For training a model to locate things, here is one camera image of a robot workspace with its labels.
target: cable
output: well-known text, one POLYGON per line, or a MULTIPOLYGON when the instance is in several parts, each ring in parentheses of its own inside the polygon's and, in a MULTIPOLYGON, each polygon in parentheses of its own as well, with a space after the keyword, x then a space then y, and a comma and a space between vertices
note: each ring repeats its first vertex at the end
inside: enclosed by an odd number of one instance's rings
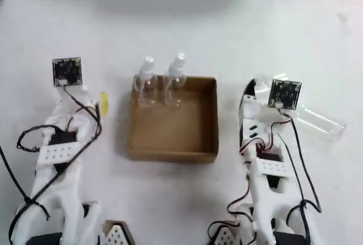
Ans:
POLYGON ((244 153, 244 151, 246 150, 247 146, 254 140, 261 140, 262 144, 258 144, 259 149, 264 150, 265 149, 265 141, 263 141, 263 139, 261 137, 255 137, 252 140, 249 140, 244 146, 240 147, 239 149, 239 153, 242 155, 244 153))
POLYGON ((254 235, 253 240, 251 240, 250 242, 248 242, 246 245, 251 245, 253 242, 256 241, 256 238, 257 238, 257 232, 255 232, 255 235, 254 235))
POLYGON ((244 153, 244 151, 246 150, 246 148, 247 148, 247 146, 252 142, 252 141, 254 141, 254 140, 261 140, 262 141, 262 144, 259 144, 258 143, 258 150, 259 151, 266 151, 266 152, 269 152, 271 149, 272 149, 272 147, 273 147, 273 132, 272 132, 272 128, 273 128, 273 126, 275 126, 276 124, 286 124, 286 123, 289 123, 291 120, 290 119, 287 119, 287 120, 284 120, 284 121, 276 121, 276 122, 273 122, 272 124, 271 124, 271 126, 270 126, 270 130, 271 130, 271 132, 270 132, 270 147, 268 147, 268 148, 266 148, 266 145, 265 145, 265 142, 264 142, 264 140, 261 138, 261 137, 255 137, 254 139, 252 139, 252 140, 250 140, 250 141, 248 141, 244 146, 242 146, 242 147, 240 147, 240 149, 239 149, 239 153, 240 154, 243 154, 244 153))
POLYGON ((286 124, 286 123, 289 123, 290 121, 291 121, 291 119, 287 119, 287 120, 284 120, 284 121, 276 121, 276 122, 271 124, 271 128, 270 128, 270 130, 271 130, 271 132, 270 132, 270 138, 271 138, 270 139, 270 147, 268 147, 264 151, 269 152, 273 147, 273 132, 272 132, 273 126, 276 125, 276 124, 280 124, 280 125, 281 124, 286 124))
POLYGON ((289 158, 290 158, 290 161, 291 161, 291 164, 293 166, 293 170, 294 170, 294 173, 295 173, 295 177, 297 179, 297 183, 299 185, 299 189, 300 189, 300 194, 301 194, 301 197, 304 198, 304 193, 302 191, 302 187, 301 187, 301 182, 300 182, 300 179, 299 179, 299 176, 297 175, 297 171, 296 171, 296 167, 295 167, 295 164, 294 164, 294 160, 291 156, 291 153, 290 153, 290 150, 289 150, 289 147, 288 145, 286 144, 285 140, 282 139, 281 135, 280 134, 277 134, 278 137, 281 139, 281 141, 283 142, 283 144, 285 145, 285 148, 286 148, 286 151, 288 152, 289 154, 289 158))
POLYGON ((215 224, 224 224, 224 225, 227 225, 227 226, 230 226, 230 227, 239 227, 239 225, 240 225, 240 223, 237 223, 237 224, 233 224, 233 223, 231 223, 231 222, 228 222, 228 221, 213 221, 210 225, 209 225, 209 227, 208 227, 208 229, 207 229, 207 234, 208 234, 208 238, 209 239, 212 239, 212 236, 210 236, 210 228, 213 226, 213 225, 215 225, 215 224))
MULTIPOLYGON (((85 109, 93 119, 97 122, 97 128, 95 135, 86 143, 73 158, 65 165, 62 171, 58 172, 44 187, 31 199, 32 201, 36 201, 69 167, 70 165, 101 135, 102 133, 102 124, 100 122, 100 109, 98 104, 96 105, 96 116, 81 102, 79 102, 73 95, 71 95, 67 90, 66 87, 63 87, 64 91, 76 102, 79 106, 85 109)), ((24 207, 20 209, 20 211, 15 215, 14 219, 12 220, 10 227, 9 227, 9 242, 12 245, 13 242, 11 241, 12 233, 14 232, 15 225, 19 218, 25 213, 26 210, 32 205, 32 202, 28 202, 25 204, 24 207)))
POLYGON ((249 194, 249 192, 250 192, 250 187, 251 187, 251 183, 250 183, 250 178, 249 178, 249 176, 247 175, 246 176, 246 178, 247 178, 247 182, 248 182, 248 185, 247 185, 247 191, 245 192, 245 194, 242 196, 242 197, 240 197, 240 198, 238 198, 238 199, 236 199, 236 200, 234 200, 234 201, 232 201, 231 203, 229 203, 228 204, 228 206, 227 206, 227 212, 228 213, 230 213, 232 216, 236 216, 236 215, 243 215, 243 216, 246 216, 247 218, 248 218, 248 220, 250 221, 250 222, 252 222, 253 220, 252 220, 252 218, 247 214, 247 213, 245 213, 245 212, 241 212, 241 211, 231 211, 230 210, 230 207, 232 206, 232 205, 234 205, 234 204, 236 204, 236 203, 238 203, 239 201, 242 201, 243 199, 245 199, 246 197, 247 197, 247 195, 249 194))
MULTIPOLYGON (((286 117, 290 117, 287 113, 282 113, 282 115, 284 115, 284 116, 286 116, 286 117)), ((294 120, 293 120, 293 118, 292 118, 292 117, 290 117, 290 119, 291 119, 291 124, 292 124, 293 129, 294 129, 294 134, 295 134, 296 143, 297 143, 297 147, 298 147, 298 151, 299 151, 299 156, 300 156, 300 160, 301 160, 301 165, 302 165, 302 167, 303 167, 303 169, 304 169, 305 175, 306 175, 307 180, 308 180, 308 182, 309 182, 309 184, 310 184, 310 188, 311 188, 311 190, 312 190, 312 192, 313 192, 313 194, 314 194, 314 198, 315 198, 315 201, 316 201, 316 207, 320 210, 320 213, 321 213, 322 208, 321 208, 321 205, 320 205, 319 197, 318 197, 318 195, 317 195, 317 193, 316 193, 316 191, 315 191, 315 187, 314 187, 314 185, 313 185, 313 181, 311 181, 310 175, 309 175, 309 173, 307 172, 307 168, 306 168, 306 165, 305 165, 305 161, 304 161, 304 158, 303 158, 303 156, 302 156, 302 151, 301 151, 301 146, 300 146, 299 135, 298 135, 298 133, 297 133, 297 129, 296 129, 296 126, 295 126, 295 122, 294 122, 294 120)))
POLYGON ((304 172, 306 174, 306 177, 309 181, 309 184, 310 184, 310 187, 311 187, 311 190, 313 191, 313 194, 314 194, 314 197, 315 197, 315 200, 316 200, 316 205, 310 201, 310 200, 307 200, 304 198, 304 195, 303 195, 303 190, 302 190, 302 186, 301 186, 301 182, 300 182, 300 179, 299 179, 299 176, 297 174, 297 171, 296 171, 296 167, 295 167, 295 164, 293 162, 293 159, 292 159, 292 156, 291 156, 291 153, 290 153, 290 150, 289 150, 289 147, 287 146, 286 142, 282 139, 282 137, 278 134, 278 136, 280 137, 280 139, 282 140, 283 144, 285 145, 285 148, 289 154, 289 158, 290 158, 290 161, 292 163, 292 166, 293 166, 293 170, 294 170, 294 173, 295 173, 295 176, 296 176, 296 179, 298 181, 298 185, 299 185, 299 189, 300 189, 300 193, 301 193, 301 197, 302 197, 302 200, 301 202, 294 206, 293 208, 290 209, 288 215, 286 216, 286 224, 289 226, 289 220, 290 220, 290 216, 292 215, 292 213, 299 209, 300 210, 300 213, 301 213, 301 218, 302 218, 302 222, 303 222, 303 225, 304 225, 304 229, 305 229, 305 239, 307 241, 307 244, 310 245, 311 244, 311 236, 310 236, 310 230, 309 230, 309 225, 307 223, 307 220, 306 220, 306 215, 305 215, 305 208, 306 208, 306 205, 307 204, 310 204, 311 206, 314 207, 314 209, 321 213, 322 210, 321 210, 321 207, 320 207, 320 202, 319 202, 319 199, 318 199, 318 195, 316 194, 316 191, 315 191, 315 188, 314 188, 314 185, 310 179, 310 176, 309 176, 309 173, 307 172, 307 169, 306 169, 306 166, 305 166, 305 162, 304 162, 304 159, 303 159, 303 156, 302 156, 302 151, 301 151, 301 146, 300 146, 300 141, 299 141, 299 136, 298 136, 298 133, 297 133, 297 129, 296 129, 296 126, 295 126, 295 123, 294 123, 294 120, 292 119, 292 117, 290 117, 288 114, 286 113, 281 113, 281 111, 279 111, 280 114, 286 116, 286 117, 289 117, 290 120, 291 120, 291 124, 293 126, 293 129, 294 129, 294 134, 295 134, 295 137, 296 137, 296 142, 297 142, 297 146, 298 146, 298 151, 299 151, 299 156, 300 156, 300 160, 301 160, 301 163, 302 163, 302 166, 303 166, 303 169, 304 169, 304 172))
POLYGON ((16 177, 14 176, 14 173, 12 172, 12 170, 11 170, 11 168, 10 168, 10 166, 9 166, 8 162, 7 162, 7 159, 6 159, 6 157, 5 157, 5 154, 4 154, 4 152, 3 152, 2 148, 1 148, 1 146, 0 146, 0 155, 1 155, 1 158, 2 158, 2 160, 3 160, 3 162, 4 162, 4 164, 5 164, 5 167, 6 167, 6 169, 7 169, 7 172, 9 173, 9 175, 10 175, 10 177, 11 177, 12 181, 14 182, 14 184, 15 184, 15 186, 17 187, 17 189, 19 190, 19 192, 22 194, 22 196, 23 196, 23 198, 24 198, 24 202, 25 202, 26 204, 28 204, 28 203, 29 203, 29 204, 35 204, 35 205, 39 206, 39 207, 43 210, 43 212, 45 213, 45 216, 47 217, 47 220, 49 220, 50 215, 49 215, 48 211, 46 210, 46 208, 45 208, 42 204, 39 204, 37 201, 35 201, 35 200, 33 200, 33 199, 29 198, 29 197, 28 197, 28 195, 25 193, 25 191, 24 191, 24 190, 22 189, 22 187, 20 186, 20 184, 19 184, 18 180, 17 180, 17 179, 16 179, 16 177))
POLYGON ((22 145, 22 140, 23 140, 23 138, 25 137, 25 135, 27 133, 33 132, 34 130, 43 129, 43 128, 54 128, 56 130, 56 132, 62 132, 62 129, 59 128, 58 126, 55 126, 55 125, 39 125, 39 126, 35 126, 35 127, 30 128, 30 129, 28 129, 28 130, 21 133, 21 135, 19 136, 18 142, 16 143, 16 148, 21 149, 23 151, 27 151, 29 153, 38 153, 39 150, 40 150, 39 147, 33 147, 32 149, 24 147, 22 145))
MULTIPOLYGON (((86 107, 89 108, 89 109, 93 109, 93 110, 95 109, 94 107, 91 107, 91 106, 86 106, 86 107)), ((83 110, 82 107, 80 107, 77 110, 75 110, 73 114, 78 113, 81 110, 83 110)), ((69 121, 68 121, 68 123, 67 123, 67 125, 66 125, 66 132, 68 132, 70 123, 72 122, 73 119, 74 119, 74 117, 71 116, 70 119, 69 119, 69 121)))

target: white table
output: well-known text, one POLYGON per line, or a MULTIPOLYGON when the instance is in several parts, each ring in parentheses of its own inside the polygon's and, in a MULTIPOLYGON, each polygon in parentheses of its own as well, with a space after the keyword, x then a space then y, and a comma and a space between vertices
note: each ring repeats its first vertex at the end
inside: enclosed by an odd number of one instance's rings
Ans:
MULTIPOLYGON (((85 83, 94 93, 106 90, 110 101, 104 133, 84 155, 83 197, 102 202, 108 219, 126 221, 137 244, 205 244, 208 224, 228 218, 226 205, 247 186, 237 151, 243 85, 257 73, 287 73, 303 82, 301 102, 348 124, 330 153, 307 143, 303 151, 322 202, 316 219, 326 244, 361 242, 363 2, 3 0, 0 38, 0 144, 26 191, 37 155, 16 150, 18 135, 41 124, 54 106, 52 59, 81 56, 85 83), (188 75, 217 78, 217 160, 128 160, 132 77, 145 55, 164 73, 177 52, 187 56, 188 75)), ((22 198, 3 166, 0 184, 0 243, 7 244, 22 198)))

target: perforated plate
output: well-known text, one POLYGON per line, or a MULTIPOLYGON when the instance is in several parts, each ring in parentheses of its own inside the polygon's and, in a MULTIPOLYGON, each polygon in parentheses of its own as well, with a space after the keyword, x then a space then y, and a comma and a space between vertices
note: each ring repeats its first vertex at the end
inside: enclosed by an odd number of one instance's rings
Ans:
POLYGON ((125 234, 119 225, 113 225, 108 233, 105 245, 131 245, 128 243, 125 234))
POLYGON ((71 160, 81 149, 79 142, 43 146, 40 148, 38 164, 60 164, 71 160))
POLYGON ((214 241, 214 245, 234 245, 235 239, 228 229, 228 227, 224 227, 221 229, 220 233, 218 234, 216 241, 214 241))
POLYGON ((273 175, 279 177, 291 177, 291 170, 288 169, 284 162, 265 160, 256 158, 254 161, 258 173, 264 175, 273 175))

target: clear plastic bottle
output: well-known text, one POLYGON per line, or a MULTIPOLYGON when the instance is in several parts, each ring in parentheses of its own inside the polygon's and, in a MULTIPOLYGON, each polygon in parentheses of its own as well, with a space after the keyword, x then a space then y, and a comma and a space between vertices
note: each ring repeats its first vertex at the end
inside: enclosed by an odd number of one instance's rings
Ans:
POLYGON ((179 92, 187 80, 183 72, 184 64, 185 56, 179 53, 164 77, 164 100, 169 107, 180 107, 182 104, 179 92))
POLYGON ((134 88, 139 92, 138 105, 152 107, 158 98, 158 77, 153 73, 154 59, 146 57, 140 72, 135 76, 134 88))

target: cardboard box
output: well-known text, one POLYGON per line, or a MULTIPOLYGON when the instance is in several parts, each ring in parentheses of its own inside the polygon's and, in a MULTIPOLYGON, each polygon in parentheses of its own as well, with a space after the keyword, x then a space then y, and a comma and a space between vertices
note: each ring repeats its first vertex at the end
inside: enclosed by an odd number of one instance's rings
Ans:
POLYGON ((158 102, 153 108, 130 101, 128 153, 134 160, 213 163, 218 154, 217 82, 188 77, 178 95, 180 108, 164 103, 163 76, 158 76, 158 102))

